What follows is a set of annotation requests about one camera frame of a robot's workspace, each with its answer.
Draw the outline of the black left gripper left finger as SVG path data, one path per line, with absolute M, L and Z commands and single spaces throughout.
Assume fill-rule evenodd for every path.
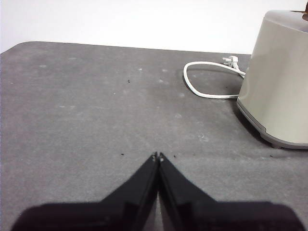
M 141 231 L 157 197 L 158 156 L 98 202 L 43 204 L 26 209 L 14 231 Z

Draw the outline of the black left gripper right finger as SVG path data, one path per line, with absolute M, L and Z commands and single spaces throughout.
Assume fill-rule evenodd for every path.
M 288 206 L 272 202 L 220 202 L 190 182 L 160 153 L 159 194 L 177 231 L 301 231 Z

